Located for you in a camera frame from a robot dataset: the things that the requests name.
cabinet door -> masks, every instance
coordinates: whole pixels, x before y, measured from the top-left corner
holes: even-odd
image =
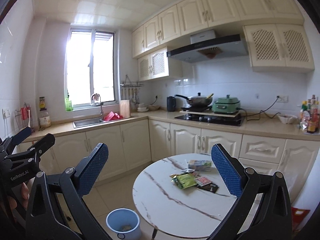
[[[181,35],[208,27],[201,0],[184,0],[177,4]]]
[[[138,59],[139,81],[149,80],[151,78],[150,55]]]
[[[200,153],[201,129],[178,124],[170,124],[171,155]]]
[[[315,68],[310,44],[302,25],[277,24],[288,67]]]
[[[240,157],[250,160],[279,163],[285,139],[243,135]]]
[[[209,27],[240,21],[233,0],[202,0]]]
[[[160,44],[181,36],[178,9],[174,5],[158,15]]]
[[[287,139],[278,169],[284,175],[291,203],[298,196],[310,174],[319,146],[318,141]]]
[[[301,19],[303,17],[294,0],[267,0],[269,7],[276,18]]]
[[[160,45],[158,16],[147,21],[143,25],[144,33],[144,51]]]
[[[244,158],[239,158],[239,162],[245,168],[253,168],[257,173],[266,174],[266,175],[273,175],[278,168],[278,164],[276,163],[266,163],[266,162],[259,162],[254,160],[248,160]]]
[[[127,169],[151,161],[148,120],[120,125],[124,158]]]
[[[151,78],[169,76],[167,49],[160,49],[150,54]]]
[[[52,147],[60,172],[68,167],[76,167],[90,154],[85,132],[59,136]]]
[[[267,0],[234,0],[241,20],[273,18]]]
[[[143,26],[132,33],[132,57],[144,52]]]
[[[239,157],[242,134],[202,129],[201,136],[202,153],[211,155],[212,146],[220,143],[232,157]]]
[[[171,156],[170,124],[149,120],[151,158],[153,162]]]
[[[86,135],[91,151],[98,143],[104,143],[108,146],[108,160],[100,172],[99,180],[113,177],[127,170],[121,142],[120,126],[88,131]]]
[[[284,49],[275,24],[244,26],[252,67],[286,66]]]

blue bucket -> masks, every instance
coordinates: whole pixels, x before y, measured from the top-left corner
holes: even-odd
[[[140,218],[131,209],[119,208],[111,211],[106,218],[107,226],[117,233],[119,239],[139,240],[141,237]],[[130,225],[131,230],[121,232],[122,226]]]

backsplash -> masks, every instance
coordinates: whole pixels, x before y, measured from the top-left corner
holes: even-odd
[[[298,105],[307,97],[307,77],[302,73],[253,72],[249,57],[238,57],[224,61],[204,61],[194,65],[183,63],[183,78],[178,80],[152,81],[152,97],[166,107],[167,96],[181,94],[195,96],[214,93],[214,100],[230,94],[238,97],[241,107],[258,112],[270,107],[277,95],[288,95],[288,103],[276,103],[268,113],[287,113],[297,115]],[[186,104],[177,98],[177,106]]]

power cord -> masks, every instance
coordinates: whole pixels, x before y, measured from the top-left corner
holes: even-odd
[[[267,117],[269,117],[270,119],[272,119],[272,118],[274,118],[277,114],[281,114],[280,112],[278,112],[278,113],[276,113],[274,116],[272,116],[272,117],[270,117],[269,115],[267,115],[267,113],[265,113],[266,111],[268,111],[271,107],[273,107],[274,106],[274,104],[278,101],[278,98],[279,98],[279,96],[277,96],[277,99],[276,99],[276,101],[274,101],[274,103],[269,107],[269,108],[267,108],[266,110],[261,110],[259,113],[257,113],[258,115],[259,115],[259,118],[258,119],[248,119],[248,116],[254,116],[254,115],[257,115],[257,114],[249,114],[248,115],[248,113],[247,113],[247,111],[245,110],[245,109],[243,109],[243,108],[240,108],[240,110],[243,110],[243,111],[245,111],[245,119],[246,119],[246,121],[251,121],[251,120],[260,120],[260,118],[261,118],[261,114],[262,113],[264,113]]]
[[[156,96],[156,101],[157,101],[157,99],[158,99],[158,96]],[[154,101],[151,105],[153,105],[156,101]]]

round table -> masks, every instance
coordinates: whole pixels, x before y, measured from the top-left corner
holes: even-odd
[[[189,160],[211,161],[211,156],[190,153],[159,160],[145,168],[134,182],[134,204],[154,227],[153,238],[158,230],[180,238],[207,238],[236,200],[213,163],[211,171],[199,173],[219,186],[216,193],[197,187],[179,189],[169,176],[180,174]]]

